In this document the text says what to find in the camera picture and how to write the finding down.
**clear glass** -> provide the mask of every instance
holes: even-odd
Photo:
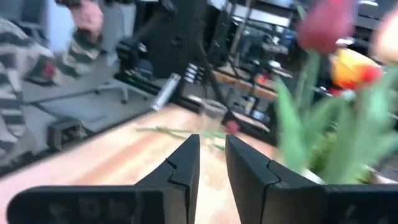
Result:
[[[215,100],[202,101],[199,126],[201,146],[213,148],[216,134],[221,131],[221,122],[226,111],[226,107]]]

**tulip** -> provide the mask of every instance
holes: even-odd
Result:
[[[338,39],[353,34],[357,7],[356,0],[318,0],[298,25],[299,46],[333,53]]]
[[[226,132],[228,134],[237,134],[241,129],[241,127],[237,124],[236,121],[228,121],[225,127],[226,127]]]
[[[382,63],[398,62],[398,7],[387,13],[373,33],[371,53]]]
[[[329,93],[330,93],[330,95],[332,95],[332,96],[341,96],[341,94],[343,93],[343,90],[338,90],[338,89],[335,89],[335,88],[330,88],[330,89],[329,89]]]
[[[345,90],[357,90],[378,81],[382,68],[370,58],[350,49],[339,49],[333,59],[333,82]]]

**yellow tulip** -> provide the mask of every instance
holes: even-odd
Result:
[[[381,67],[372,59],[350,49],[338,49],[331,61],[332,79],[344,89],[357,89],[361,84],[370,84],[382,73]]]

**wooden table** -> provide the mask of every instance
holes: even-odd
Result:
[[[21,190],[38,185],[129,185],[153,171],[183,142],[166,134],[135,132],[138,126],[195,128],[198,115],[170,105],[147,114],[70,151],[37,162],[0,180],[0,223],[8,201]],[[238,135],[272,157],[270,145]],[[201,150],[196,223],[240,223],[221,151]]]
[[[243,80],[248,80],[249,79],[249,74],[239,68],[236,68],[236,71],[238,75],[242,78],[242,80],[237,80],[234,77],[231,77],[229,75],[225,75],[224,73],[220,72],[224,71],[229,74],[233,74],[233,69],[231,68],[230,65],[224,66],[219,68],[219,71],[213,70],[213,73],[216,76],[217,81],[220,83],[228,83],[230,85],[234,85],[237,88],[240,88],[244,91],[250,91],[252,88],[252,85],[248,82],[245,82]],[[291,74],[289,74],[287,71],[283,69],[274,69],[274,73],[278,74],[281,77],[287,77],[287,78],[292,78]],[[266,87],[270,88],[271,90],[274,89],[274,82],[272,80],[266,80],[265,84]],[[277,94],[273,91],[267,90],[265,88],[262,88],[261,86],[256,86],[254,89],[254,94],[257,96],[261,96],[263,98],[270,98],[274,99],[277,98]]]

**striped cloth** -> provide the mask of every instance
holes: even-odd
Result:
[[[22,80],[43,86],[68,85],[90,71],[98,45],[75,32],[63,54],[34,42],[20,28],[0,18],[0,158],[9,154],[26,129]]]

